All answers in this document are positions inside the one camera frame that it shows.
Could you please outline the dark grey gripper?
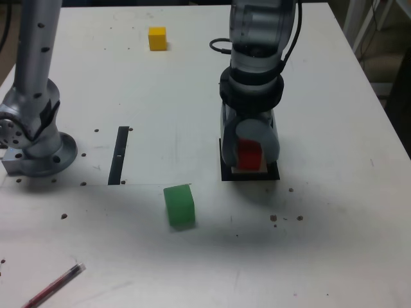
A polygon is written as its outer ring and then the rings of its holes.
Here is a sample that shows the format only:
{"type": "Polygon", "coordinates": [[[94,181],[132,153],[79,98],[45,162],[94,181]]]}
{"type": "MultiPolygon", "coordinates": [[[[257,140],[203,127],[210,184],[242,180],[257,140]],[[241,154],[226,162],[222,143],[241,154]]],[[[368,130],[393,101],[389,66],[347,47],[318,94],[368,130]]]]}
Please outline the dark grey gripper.
{"type": "Polygon", "coordinates": [[[222,102],[220,119],[220,149],[227,166],[237,166],[237,136],[259,143],[267,164],[278,160],[280,145],[273,111],[244,114],[222,102]]]}

